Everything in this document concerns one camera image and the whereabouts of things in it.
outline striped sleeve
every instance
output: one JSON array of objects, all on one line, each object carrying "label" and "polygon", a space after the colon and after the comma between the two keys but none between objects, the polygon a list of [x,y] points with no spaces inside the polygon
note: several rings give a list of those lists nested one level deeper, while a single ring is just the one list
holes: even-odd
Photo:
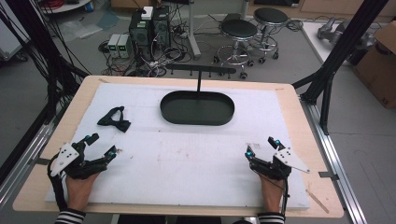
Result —
[{"label": "striped sleeve", "polygon": [[261,224],[263,224],[263,223],[284,224],[285,223],[285,216],[280,213],[259,213],[257,216],[258,216]]},{"label": "striped sleeve", "polygon": [[85,213],[66,208],[59,213],[55,224],[81,224],[84,221]]}]

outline tray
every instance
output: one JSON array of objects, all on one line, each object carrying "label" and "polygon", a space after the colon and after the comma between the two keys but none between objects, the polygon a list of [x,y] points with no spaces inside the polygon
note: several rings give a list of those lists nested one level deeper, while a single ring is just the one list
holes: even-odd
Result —
[{"label": "tray", "polygon": [[227,95],[212,91],[172,91],[161,100],[163,118],[175,124],[223,125],[235,106]]}]

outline hand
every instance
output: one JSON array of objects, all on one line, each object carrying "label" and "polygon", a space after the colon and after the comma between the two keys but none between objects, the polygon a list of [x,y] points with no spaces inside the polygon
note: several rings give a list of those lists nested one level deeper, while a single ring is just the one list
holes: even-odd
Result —
[{"label": "hand", "polygon": [[66,178],[67,194],[69,196],[68,208],[84,211],[88,205],[91,195],[92,185],[98,174],[91,175],[86,179]]},{"label": "hand", "polygon": [[262,181],[262,198],[266,212],[279,212],[280,200],[283,195],[284,181],[274,180],[266,175],[259,175]]}]

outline wooden table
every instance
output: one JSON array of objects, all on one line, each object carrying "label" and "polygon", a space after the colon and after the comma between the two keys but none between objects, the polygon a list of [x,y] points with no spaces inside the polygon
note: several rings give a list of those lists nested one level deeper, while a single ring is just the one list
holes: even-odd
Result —
[{"label": "wooden table", "polygon": [[[66,110],[53,136],[41,154],[41,158],[50,159],[59,148],[70,142],[78,124],[87,110],[96,89],[101,83],[126,83],[139,85],[162,86],[196,86],[193,79],[146,78],[146,77],[86,77],[81,84],[74,100]],[[307,210],[287,211],[288,217],[341,217],[343,208],[335,192],[330,178],[321,178],[318,172],[327,171],[321,158],[318,145],[309,127],[304,111],[294,88],[290,84],[253,83],[235,81],[203,80],[202,85],[212,88],[236,88],[251,90],[274,91],[277,95],[284,120],[289,130],[289,137],[294,150],[302,157],[310,168],[311,174],[302,173],[306,193],[310,202]],[[58,211],[56,203],[45,202],[50,189],[47,167],[37,164],[24,183],[17,196],[13,208],[17,211]],[[233,216],[252,217],[260,212],[260,208],[245,207],[203,207],[173,205],[142,205],[90,203],[88,213],[113,214],[162,214],[162,215],[196,215],[196,216]]]}]

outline stool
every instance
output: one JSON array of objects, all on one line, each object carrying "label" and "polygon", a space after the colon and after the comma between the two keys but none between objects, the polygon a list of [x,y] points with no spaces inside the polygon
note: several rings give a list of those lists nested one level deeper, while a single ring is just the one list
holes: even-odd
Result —
[{"label": "stool", "polygon": [[229,65],[241,65],[242,72],[240,77],[245,79],[248,74],[245,72],[244,64],[253,66],[254,62],[250,59],[250,55],[246,50],[239,47],[240,42],[249,41],[257,34],[255,25],[243,20],[227,20],[221,24],[221,33],[233,40],[233,45],[226,45],[217,51],[214,56],[214,63],[221,62],[221,66],[225,63]]},{"label": "stool", "polygon": [[279,48],[276,40],[271,35],[274,30],[284,26],[285,22],[288,21],[288,16],[278,9],[262,7],[254,11],[253,18],[256,22],[263,25],[261,33],[257,34],[254,40],[250,42],[250,46],[253,48],[264,51],[264,56],[259,58],[259,63],[265,62],[265,56],[271,50],[275,51],[273,59],[278,59]]}]

